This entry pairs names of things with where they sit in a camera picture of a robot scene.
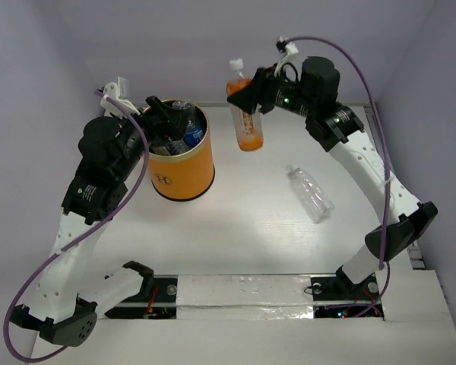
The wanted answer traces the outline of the blue label bottle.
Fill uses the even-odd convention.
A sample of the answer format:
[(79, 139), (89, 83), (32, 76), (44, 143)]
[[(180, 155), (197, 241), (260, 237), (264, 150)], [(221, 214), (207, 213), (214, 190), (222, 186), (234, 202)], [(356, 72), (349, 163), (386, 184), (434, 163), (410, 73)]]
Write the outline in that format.
[(184, 140), (190, 148), (194, 148), (202, 141), (204, 130), (199, 121), (196, 108), (191, 103), (185, 103), (185, 117), (187, 118), (187, 126)]

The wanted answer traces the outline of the orange label bottle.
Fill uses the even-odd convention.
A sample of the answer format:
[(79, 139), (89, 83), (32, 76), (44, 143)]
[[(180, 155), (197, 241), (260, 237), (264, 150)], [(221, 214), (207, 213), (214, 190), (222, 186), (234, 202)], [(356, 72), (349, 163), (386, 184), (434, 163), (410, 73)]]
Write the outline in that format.
[[(228, 97), (248, 86), (252, 80), (251, 78), (245, 77), (242, 73), (242, 59), (231, 59), (230, 68), (236, 73), (236, 78), (228, 81), (226, 84), (226, 95)], [(240, 150), (251, 152), (262, 148), (264, 137), (261, 128), (260, 114), (248, 114), (232, 104), (230, 104), (230, 111), (232, 113), (236, 140)]]

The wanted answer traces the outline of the green yellow label bottle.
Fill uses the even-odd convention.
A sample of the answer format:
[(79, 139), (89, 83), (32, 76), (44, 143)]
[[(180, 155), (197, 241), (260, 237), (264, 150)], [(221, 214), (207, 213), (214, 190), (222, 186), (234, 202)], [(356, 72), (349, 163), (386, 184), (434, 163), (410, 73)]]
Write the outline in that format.
[(156, 139), (150, 144), (150, 152), (160, 156), (176, 156), (189, 151), (189, 147), (183, 140), (166, 141)]

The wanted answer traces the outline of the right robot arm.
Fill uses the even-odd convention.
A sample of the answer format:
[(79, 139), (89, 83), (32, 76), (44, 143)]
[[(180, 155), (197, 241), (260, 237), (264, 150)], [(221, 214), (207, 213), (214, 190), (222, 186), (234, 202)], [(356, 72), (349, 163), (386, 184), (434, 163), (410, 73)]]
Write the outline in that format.
[(353, 178), (381, 225), (368, 233), (362, 248), (339, 267), (334, 280), (344, 298), (362, 290), (363, 281), (418, 240), (438, 214), (433, 202), (421, 202), (387, 168), (365, 127), (351, 108), (337, 101), (340, 73), (329, 59), (311, 56), (298, 80), (276, 68), (258, 68), (255, 76), (227, 97), (243, 112), (266, 114), (274, 107), (302, 116), (306, 130)]

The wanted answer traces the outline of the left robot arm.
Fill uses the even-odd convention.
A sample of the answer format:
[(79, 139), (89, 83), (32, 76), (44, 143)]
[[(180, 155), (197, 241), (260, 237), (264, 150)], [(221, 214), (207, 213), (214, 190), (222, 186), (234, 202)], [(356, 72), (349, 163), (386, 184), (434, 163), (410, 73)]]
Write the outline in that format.
[(125, 184), (133, 169), (154, 148), (181, 140), (186, 129), (181, 110), (155, 96), (146, 99), (144, 112), (106, 95), (102, 100), (114, 110), (83, 129), (81, 162), (62, 201), (51, 254), (33, 274), (36, 289), (6, 319), (61, 348), (84, 343), (97, 320), (123, 300), (151, 298), (154, 272), (139, 262), (125, 263), (92, 291), (81, 289), (82, 279), (107, 225), (135, 193)]

